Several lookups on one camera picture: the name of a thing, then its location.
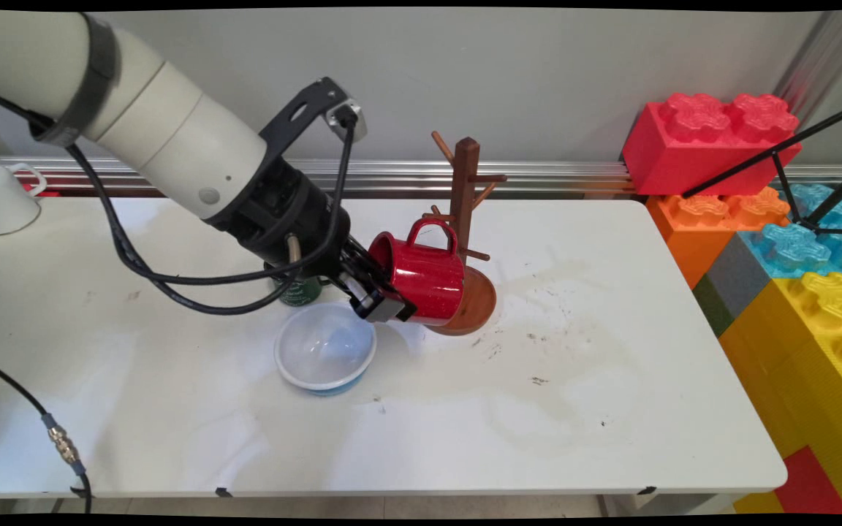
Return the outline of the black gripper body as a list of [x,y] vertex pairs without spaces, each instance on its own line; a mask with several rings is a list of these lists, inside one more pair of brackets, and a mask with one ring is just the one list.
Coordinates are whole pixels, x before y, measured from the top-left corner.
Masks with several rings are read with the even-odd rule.
[[335,204],[334,196],[325,193],[285,160],[278,159],[254,180],[253,190],[243,203],[215,214],[208,223],[260,257],[265,270],[289,263],[287,235],[297,238],[302,256],[313,253],[325,237],[331,237],[327,250],[302,267],[297,280],[306,282],[316,278],[324,286],[342,287],[341,250],[348,242],[351,221],[347,211],[340,209],[336,226],[330,226]]

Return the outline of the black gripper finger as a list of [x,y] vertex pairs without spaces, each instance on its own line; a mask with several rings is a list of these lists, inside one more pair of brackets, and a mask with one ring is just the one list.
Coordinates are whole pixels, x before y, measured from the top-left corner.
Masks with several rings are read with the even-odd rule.
[[357,274],[370,277],[385,277],[384,268],[371,256],[354,237],[346,239],[346,267]]
[[417,306],[393,286],[389,275],[372,259],[342,259],[337,281],[349,304],[363,320],[408,322]]

